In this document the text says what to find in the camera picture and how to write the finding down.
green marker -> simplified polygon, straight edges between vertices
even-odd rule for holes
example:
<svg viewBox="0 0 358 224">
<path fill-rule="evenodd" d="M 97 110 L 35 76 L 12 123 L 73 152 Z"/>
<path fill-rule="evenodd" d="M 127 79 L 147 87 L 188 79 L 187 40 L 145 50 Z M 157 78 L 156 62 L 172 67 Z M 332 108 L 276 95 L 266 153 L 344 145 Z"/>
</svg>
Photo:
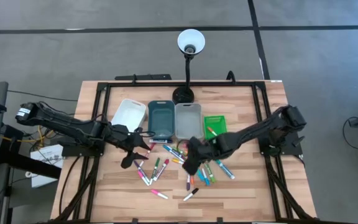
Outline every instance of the green marker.
<svg viewBox="0 0 358 224">
<path fill-rule="evenodd" d="M 216 180 L 215 180 L 214 175 L 212 174 L 211 168 L 209 167 L 209 165 L 207 163 L 205 163 L 204 166 L 206 168 L 206 171 L 208 172 L 209 178 L 211 179 L 212 183 L 215 183 Z"/>
<path fill-rule="evenodd" d="M 152 174 L 152 178 L 150 179 L 150 185 L 153 182 L 153 177 L 155 176 L 155 173 L 157 172 L 157 167 L 158 167 L 158 163 L 160 162 L 160 158 L 157 158 L 157 161 L 155 161 L 155 165 L 154 165 L 154 170 L 153 170 L 153 174 Z"/>
</svg>

white paper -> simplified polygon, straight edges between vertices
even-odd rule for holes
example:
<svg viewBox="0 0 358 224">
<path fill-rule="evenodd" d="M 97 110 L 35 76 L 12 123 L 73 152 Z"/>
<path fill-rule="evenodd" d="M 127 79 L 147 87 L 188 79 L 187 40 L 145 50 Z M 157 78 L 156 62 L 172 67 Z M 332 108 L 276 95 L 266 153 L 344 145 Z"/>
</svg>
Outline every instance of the white paper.
<svg viewBox="0 0 358 224">
<path fill-rule="evenodd" d="M 62 151 L 63 151 L 63 146 L 57 144 L 54 146 L 43 147 L 39 151 L 31 152 L 30 157 L 31 159 L 36 159 L 38 161 L 46 162 L 48 164 L 52 163 L 54 166 L 62 168 L 63 167 Z M 31 178 L 32 188 L 40 187 L 57 180 L 54 178 L 45 177 L 37 174 L 31 174 L 31 177 L 32 177 Z"/>
</svg>

wooden tabletop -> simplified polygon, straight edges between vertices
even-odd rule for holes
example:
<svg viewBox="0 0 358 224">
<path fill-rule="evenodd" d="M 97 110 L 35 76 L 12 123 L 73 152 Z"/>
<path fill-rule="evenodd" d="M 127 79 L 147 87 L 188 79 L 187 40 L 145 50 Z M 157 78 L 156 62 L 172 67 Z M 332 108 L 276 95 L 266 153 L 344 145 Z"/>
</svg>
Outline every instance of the wooden tabletop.
<svg viewBox="0 0 358 224">
<path fill-rule="evenodd" d="M 83 82 L 75 118 L 91 118 L 97 84 L 98 81 Z M 266 87 L 272 111 L 287 104 L 282 82 L 266 81 Z M 174 89 L 175 87 L 114 87 L 109 99 L 108 119 L 112 119 L 119 104 L 125 98 L 147 105 L 152 100 L 171 100 Z M 202 106 L 203 115 L 224 115 L 228 131 L 238 131 L 257 122 L 250 87 L 205 86 L 191 89 L 195 94 L 195 102 Z M 259 93 L 259 99 L 261 109 L 264 111 L 261 93 Z M 147 129 L 147 118 L 143 127 Z M 135 150 L 141 154 L 145 153 L 145 150 L 141 148 Z M 183 198 L 188 195 L 186 172 L 179 164 L 171 161 L 159 180 L 148 187 L 139 178 L 135 166 L 128 169 L 120 167 L 125 155 L 123 150 L 106 145 L 104 156 L 100 159 L 92 222 L 131 222 L 132 218 L 138 218 L 140 222 L 213 222 L 216 221 L 216 217 L 223 217 L 223 220 L 227 222 L 274 220 L 265 162 L 259 154 L 257 140 L 243 144 L 230 158 L 223 160 L 223 163 L 236 176 L 234 180 L 226 176 L 212 162 L 211 169 L 216 177 L 216 183 L 207 187 L 195 176 L 195 187 L 200 190 L 186 202 L 183 201 Z M 143 165 L 149 177 L 158 157 L 162 160 L 173 158 L 161 145 L 155 146 L 150 153 L 149 161 Z M 75 158 L 68 158 L 64 161 L 51 218 L 58 216 L 60 193 L 68 169 L 74 160 Z M 289 191 L 307 213 L 315 216 L 303 164 L 293 156 L 282 156 L 282 161 Z M 74 166 L 68 178 L 63 195 L 63 208 L 68 205 L 78 190 L 81 166 L 82 158 Z M 151 189 L 159 190 L 169 199 L 165 200 L 152 194 Z M 88 192 L 83 197 L 80 218 L 85 215 L 87 196 Z M 285 217 L 282 195 L 279 190 L 278 197 L 282 216 Z"/>
</svg>

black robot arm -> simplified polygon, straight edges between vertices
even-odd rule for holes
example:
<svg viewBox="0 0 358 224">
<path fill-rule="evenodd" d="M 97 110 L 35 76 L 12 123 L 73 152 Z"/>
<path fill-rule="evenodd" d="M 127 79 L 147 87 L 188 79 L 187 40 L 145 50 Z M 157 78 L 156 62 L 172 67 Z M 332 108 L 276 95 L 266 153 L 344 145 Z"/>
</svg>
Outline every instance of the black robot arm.
<svg viewBox="0 0 358 224">
<path fill-rule="evenodd" d="M 17 112 L 16 121 L 26 126 L 41 125 L 57 133 L 67 135 L 78 145 L 90 149 L 99 147 L 101 142 L 110 143 L 127 152 L 122 160 L 121 167 L 128 168 L 134 159 L 147 159 L 134 153 L 135 147 L 140 146 L 150 150 L 140 135 L 141 130 L 129 132 L 126 126 L 111 125 L 109 121 L 82 121 L 57 111 L 44 102 L 24 103 Z"/>
<path fill-rule="evenodd" d="M 224 133 L 204 143 L 191 138 L 188 144 L 188 158 L 183 168 L 190 175 L 197 172 L 201 163 L 216 159 L 226 159 L 240 148 L 241 144 L 254 138 L 268 137 L 270 147 L 279 148 L 285 143 L 285 136 L 301 131 L 306 125 L 297 107 L 283 106 L 270 117 L 236 133 Z"/>
</svg>

gray floor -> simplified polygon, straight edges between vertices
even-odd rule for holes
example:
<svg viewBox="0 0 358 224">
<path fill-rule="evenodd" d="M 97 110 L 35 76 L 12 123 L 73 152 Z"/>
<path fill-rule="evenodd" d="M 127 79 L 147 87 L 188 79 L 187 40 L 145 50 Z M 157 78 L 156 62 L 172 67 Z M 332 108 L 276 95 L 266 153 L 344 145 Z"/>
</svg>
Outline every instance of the gray floor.
<svg viewBox="0 0 358 224">
<path fill-rule="evenodd" d="M 358 25 L 358 1 L 254 0 L 260 26 Z M 249 26 L 245 0 L 0 0 L 0 29 L 153 26 Z M 204 32 L 206 48 L 191 64 L 192 78 L 261 79 L 252 31 Z M 177 32 L 0 35 L 0 81 L 9 89 L 76 98 L 83 80 L 170 73 L 184 78 Z M 272 79 L 308 122 L 302 134 L 306 172 L 318 216 L 358 223 L 358 151 L 342 138 L 343 122 L 358 116 L 358 30 L 261 32 Z M 20 103 L 41 100 L 10 93 L 4 122 L 20 129 Z M 45 100 L 72 113 L 75 103 Z M 358 129 L 347 129 L 358 145 Z M 23 178 L 15 171 L 15 179 Z M 56 184 L 14 186 L 13 223 L 49 218 Z"/>
</svg>

